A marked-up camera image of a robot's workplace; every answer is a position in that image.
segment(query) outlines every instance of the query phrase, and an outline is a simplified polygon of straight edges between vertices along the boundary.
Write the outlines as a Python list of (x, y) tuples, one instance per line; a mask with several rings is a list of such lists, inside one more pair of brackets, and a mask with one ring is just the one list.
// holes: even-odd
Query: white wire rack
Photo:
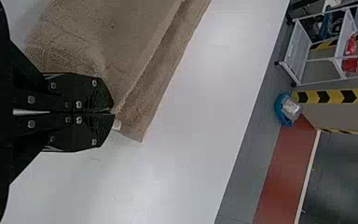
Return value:
[[(339, 79), (319, 81), (318, 83), (337, 81), (337, 80), (348, 78), (346, 76), (345, 71), (342, 70), (342, 62), (345, 59), (358, 58), (358, 55), (344, 56), (344, 52), (345, 52), (345, 48), (347, 47), (348, 40), (351, 38), (352, 35), (358, 32), (355, 21), (350, 11), (352, 7), (358, 7), (358, 5), (351, 6), (351, 7), (344, 7), (344, 8), (322, 12), (314, 15), (309, 15), (303, 18), (294, 19), (295, 22), (294, 31), (292, 33), (292, 37), (290, 39), (289, 46), (286, 51), (284, 60), (282, 62), (279, 62), (279, 64), (286, 70), (286, 72), (297, 84), (297, 86), (316, 83), (316, 82), (302, 83), (301, 81), (304, 75), (306, 63), (311, 63), (311, 62), (322, 62), (322, 61), (331, 62), (337, 69), (337, 72), (339, 73)], [(323, 15), (326, 13), (332, 13), (335, 11), (345, 11), (345, 16), (337, 40), (336, 52), (334, 56), (328, 58), (308, 59), (310, 54), (310, 47), (316, 43), (312, 43), (310, 37), (308, 36), (307, 32), (305, 31), (300, 21), (307, 18)]]

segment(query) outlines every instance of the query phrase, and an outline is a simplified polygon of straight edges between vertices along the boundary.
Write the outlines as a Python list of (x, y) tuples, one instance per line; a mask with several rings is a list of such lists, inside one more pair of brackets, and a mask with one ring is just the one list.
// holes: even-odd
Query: red object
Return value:
[(296, 219), (316, 130), (304, 116), (281, 128), (254, 224), (290, 224)]
[[(348, 46), (347, 49), (345, 50), (344, 55), (345, 56), (356, 55), (356, 51), (357, 51), (356, 36), (353, 35), (348, 40)], [(358, 63), (357, 58), (344, 59), (342, 61), (342, 70), (344, 70), (345, 72), (355, 73), (357, 71), (357, 63)]]

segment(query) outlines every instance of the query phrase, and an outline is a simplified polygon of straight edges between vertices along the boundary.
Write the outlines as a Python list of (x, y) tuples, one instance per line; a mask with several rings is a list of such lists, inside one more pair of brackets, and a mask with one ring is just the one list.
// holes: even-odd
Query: white surface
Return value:
[(213, 0), (145, 142), (111, 133), (100, 149), (39, 155), (3, 223), (213, 223), (287, 4)]

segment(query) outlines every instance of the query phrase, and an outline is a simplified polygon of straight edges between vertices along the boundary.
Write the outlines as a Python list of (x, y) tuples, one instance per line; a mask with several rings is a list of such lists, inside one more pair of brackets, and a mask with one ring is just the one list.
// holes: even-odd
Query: metal bolt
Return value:
[(83, 122), (83, 119), (81, 117), (76, 118), (76, 124), (81, 124)]
[(49, 141), (50, 141), (50, 143), (55, 142), (55, 139), (56, 139), (56, 137), (55, 137), (55, 136), (51, 136), (51, 137), (50, 137), (50, 140), (49, 140)]
[(35, 101), (34, 96), (28, 96), (28, 104), (33, 105)]
[(55, 90), (57, 88), (57, 84), (55, 82), (51, 82), (50, 87), (52, 90)]
[(80, 109), (81, 106), (82, 106), (81, 101), (76, 101), (76, 108), (77, 108), (77, 109)]
[(71, 123), (71, 122), (72, 122), (71, 117), (66, 117), (66, 118), (65, 118), (65, 123)]
[(34, 126), (36, 126), (36, 122), (34, 122), (34, 120), (29, 120), (28, 121), (28, 128), (33, 129)]

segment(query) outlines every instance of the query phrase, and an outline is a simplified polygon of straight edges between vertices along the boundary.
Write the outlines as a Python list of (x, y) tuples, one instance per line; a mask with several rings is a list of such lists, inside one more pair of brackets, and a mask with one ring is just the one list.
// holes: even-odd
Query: hazard stripe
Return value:
[(335, 48), (337, 45), (338, 40), (326, 40), (322, 43), (318, 43), (318, 44), (314, 44), (310, 47), (311, 51), (317, 51), (320, 49), (331, 49), (331, 48)]
[(358, 131), (354, 130), (338, 130), (338, 129), (332, 129), (332, 128), (319, 128), (318, 130), (326, 133), (345, 133), (345, 134), (356, 134), (358, 135)]
[(358, 89), (326, 91), (293, 91), (292, 98), (305, 105), (358, 105)]

